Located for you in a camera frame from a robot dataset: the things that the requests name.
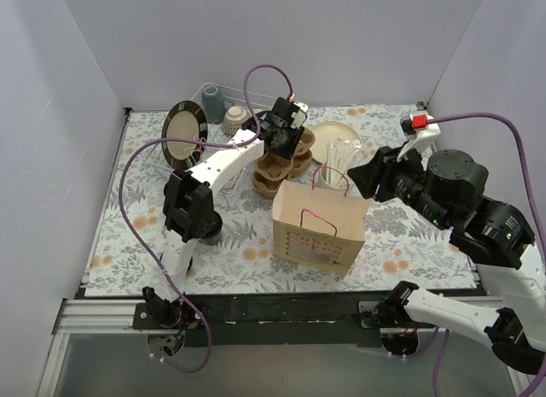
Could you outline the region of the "brown cardboard cup carrier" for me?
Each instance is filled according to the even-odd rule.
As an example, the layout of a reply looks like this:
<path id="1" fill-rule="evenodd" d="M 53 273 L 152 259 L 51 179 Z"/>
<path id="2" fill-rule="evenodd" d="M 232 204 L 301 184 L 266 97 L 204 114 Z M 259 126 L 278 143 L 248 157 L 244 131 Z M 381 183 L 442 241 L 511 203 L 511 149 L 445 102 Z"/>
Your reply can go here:
<path id="1" fill-rule="evenodd" d="M 285 159 L 270 152 L 265 153 L 254 163 L 253 186 L 268 198 L 276 196 L 281 183 L 302 175 L 312 162 L 311 146 L 315 135 L 305 129 L 298 147 L 291 159 Z"/>

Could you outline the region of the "pink paper gift bag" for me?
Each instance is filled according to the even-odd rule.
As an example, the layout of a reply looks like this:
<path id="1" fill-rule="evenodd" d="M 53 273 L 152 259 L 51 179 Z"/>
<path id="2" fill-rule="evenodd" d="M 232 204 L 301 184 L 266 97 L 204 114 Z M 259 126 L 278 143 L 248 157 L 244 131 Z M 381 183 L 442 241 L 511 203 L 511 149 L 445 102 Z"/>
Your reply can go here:
<path id="1" fill-rule="evenodd" d="M 345 276 L 365 242 L 372 201 L 350 194 L 283 181 L 273 200 L 274 254 L 281 260 Z"/>

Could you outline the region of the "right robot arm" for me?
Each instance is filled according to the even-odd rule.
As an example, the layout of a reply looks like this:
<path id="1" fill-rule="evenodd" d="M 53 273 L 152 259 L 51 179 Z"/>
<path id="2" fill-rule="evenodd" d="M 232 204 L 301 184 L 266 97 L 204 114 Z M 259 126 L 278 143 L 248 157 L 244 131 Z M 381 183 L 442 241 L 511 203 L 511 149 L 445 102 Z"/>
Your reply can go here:
<path id="1" fill-rule="evenodd" d="M 487 169 L 455 149 L 423 160 L 439 136 L 439 119 L 416 115 L 406 123 L 409 140 L 379 148 L 371 161 L 348 171 L 361 196 L 399 199 L 497 283 L 501 307 L 477 307 L 402 281 L 363 314 L 367 324 L 404 327 L 432 324 L 488 347 L 505 365 L 541 380 L 545 374 L 545 272 L 538 220 L 485 195 Z"/>

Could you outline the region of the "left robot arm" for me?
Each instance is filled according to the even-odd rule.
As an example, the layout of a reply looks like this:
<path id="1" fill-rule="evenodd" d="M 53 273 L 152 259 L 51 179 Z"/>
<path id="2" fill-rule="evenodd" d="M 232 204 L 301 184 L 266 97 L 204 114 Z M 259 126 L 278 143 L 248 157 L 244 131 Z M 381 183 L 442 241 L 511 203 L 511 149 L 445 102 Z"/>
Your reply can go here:
<path id="1" fill-rule="evenodd" d="M 166 243 L 160 265 L 167 280 L 184 279 L 198 241 L 222 230 L 214 197 L 241 169 L 266 152 L 289 159 L 304 133 L 309 107 L 277 98 L 273 108 L 261 111 L 241 125 L 220 149 L 189 170 L 175 170 L 164 188 Z"/>

